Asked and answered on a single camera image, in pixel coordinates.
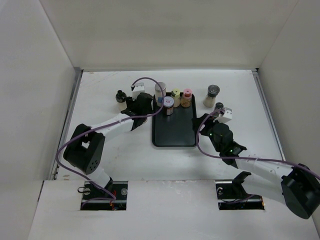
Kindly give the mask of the white-lid red-label jar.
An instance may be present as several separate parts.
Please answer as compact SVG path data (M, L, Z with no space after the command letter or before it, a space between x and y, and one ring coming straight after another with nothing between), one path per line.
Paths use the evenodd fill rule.
M170 116L173 114L174 110L174 99L171 96L166 96L163 99L163 112L166 116Z

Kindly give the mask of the yellow-cap spice bottle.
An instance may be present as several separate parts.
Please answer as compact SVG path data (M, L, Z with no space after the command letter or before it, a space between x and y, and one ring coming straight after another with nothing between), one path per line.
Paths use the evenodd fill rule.
M174 108L177 108L180 105L180 102L181 102L181 95L180 94L181 94L181 92L180 92L180 90L178 88L174 88L171 91L171 97L174 100L174 103L173 103L173 107Z

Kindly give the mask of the silver-cap blue-label peppercorn jar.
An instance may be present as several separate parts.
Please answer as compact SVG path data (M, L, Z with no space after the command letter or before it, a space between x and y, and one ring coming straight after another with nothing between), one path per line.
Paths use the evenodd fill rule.
M155 90L155 100L158 107L161 107L163 97L166 96L166 84L164 82L158 82L154 86Z

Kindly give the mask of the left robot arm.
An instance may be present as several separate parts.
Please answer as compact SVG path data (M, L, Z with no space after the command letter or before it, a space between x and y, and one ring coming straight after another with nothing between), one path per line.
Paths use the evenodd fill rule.
M132 132L152 116L151 141L158 148L183 148L196 146L196 133L203 121L198 118L195 102L191 109L178 107L172 115L166 115L168 107L159 107L154 97L142 92L136 98L126 98L126 109L116 117L99 126L79 124L67 144L63 158L81 171L84 177L95 186L95 193L100 199L112 195L113 180L101 168L100 163L106 142L117 136Z

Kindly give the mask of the black-top glass salt grinder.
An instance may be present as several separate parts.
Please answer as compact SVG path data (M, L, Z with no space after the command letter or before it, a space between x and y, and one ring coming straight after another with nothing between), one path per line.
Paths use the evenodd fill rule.
M215 105L216 97L220 93L220 87L211 84L207 88L207 94L204 98L203 105L207 108L212 108Z

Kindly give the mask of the pink-cap spice bottle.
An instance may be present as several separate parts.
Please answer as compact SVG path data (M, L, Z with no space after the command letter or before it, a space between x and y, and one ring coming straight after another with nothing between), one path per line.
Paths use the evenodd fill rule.
M190 88L185 88L183 90L182 97L180 99L180 105L183 108L189 108L192 104L192 90Z

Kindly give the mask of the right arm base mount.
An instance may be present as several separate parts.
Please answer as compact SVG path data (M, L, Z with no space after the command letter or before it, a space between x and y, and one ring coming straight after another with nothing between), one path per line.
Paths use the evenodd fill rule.
M251 173L243 171L234 179L218 180L215 182L217 204L221 211L264 210L263 198L259 195L248 194L242 186Z

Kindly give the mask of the black-cap bottle white contents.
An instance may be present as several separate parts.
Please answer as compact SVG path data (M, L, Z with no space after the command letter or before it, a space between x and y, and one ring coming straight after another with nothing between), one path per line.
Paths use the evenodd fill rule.
M126 105L126 98L127 98L127 94L124 91L119 89L115 95L115 100L116 100L117 104L119 106Z

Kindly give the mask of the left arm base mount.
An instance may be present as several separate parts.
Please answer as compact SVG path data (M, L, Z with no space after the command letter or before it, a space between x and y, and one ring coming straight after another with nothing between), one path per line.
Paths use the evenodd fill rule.
M127 181L115 181L108 190L115 199L105 191L96 188L89 182L77 189L81 194L81 211L125 211L127 209L129 183Z

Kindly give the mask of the black-lid dark-label spice jar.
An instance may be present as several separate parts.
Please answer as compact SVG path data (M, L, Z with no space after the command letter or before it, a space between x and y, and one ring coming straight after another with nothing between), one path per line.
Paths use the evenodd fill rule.
M224 108L224 104L222 102L217 102L215 104L215 107L214 107L214 111L216 113L224 113L225 112L225 108Z

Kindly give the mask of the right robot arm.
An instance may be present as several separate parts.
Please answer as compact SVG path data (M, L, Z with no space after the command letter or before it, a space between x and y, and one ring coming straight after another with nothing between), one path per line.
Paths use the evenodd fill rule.
M240 156L246 150L234 141L233 132L213 114L192 119L195 140L208 137L226 165L241 170L233 179L232 192L238 198L267 197L285 205L293 214L309 219L320 205L320 177L304 164L260 157Z

